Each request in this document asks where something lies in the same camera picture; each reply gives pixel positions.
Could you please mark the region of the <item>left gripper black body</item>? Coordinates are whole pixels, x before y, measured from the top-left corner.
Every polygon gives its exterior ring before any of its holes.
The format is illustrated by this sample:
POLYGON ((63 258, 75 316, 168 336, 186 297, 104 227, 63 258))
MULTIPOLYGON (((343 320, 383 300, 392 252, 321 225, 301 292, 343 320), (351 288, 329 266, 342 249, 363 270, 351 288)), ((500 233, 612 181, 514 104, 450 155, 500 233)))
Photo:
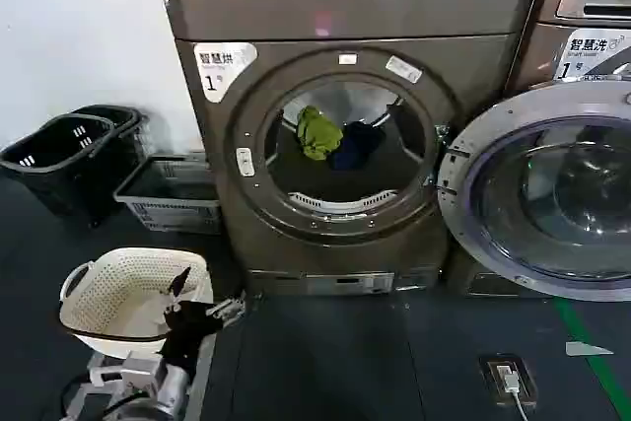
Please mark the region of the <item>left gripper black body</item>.
POLYGON ((222 328, 222 320, 214 317, 214 304, 181 301, 164 312, 168 333, 159 351, 169 365, 195 373, 199 348, 203 339, 222 328))

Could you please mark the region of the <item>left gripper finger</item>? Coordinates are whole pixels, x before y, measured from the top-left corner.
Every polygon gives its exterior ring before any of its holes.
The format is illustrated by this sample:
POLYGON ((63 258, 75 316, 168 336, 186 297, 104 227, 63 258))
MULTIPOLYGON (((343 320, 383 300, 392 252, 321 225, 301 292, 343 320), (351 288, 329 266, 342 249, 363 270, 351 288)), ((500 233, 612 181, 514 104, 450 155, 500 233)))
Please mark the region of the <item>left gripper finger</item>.
POLYGON ((216 321, 221 327, 228 327, 240 320, 247 312, 245 292, 215 304, 205 315, 216 321))
POLYGON ((166 301, 166 306, 163 311, 164 316, 170 313, 178 313, 182 308, 190 305, 190 301, 183 300, 180 297, 190 271, 191 267, 187 267, 172 280, 167 292, 164 294, 166 301))

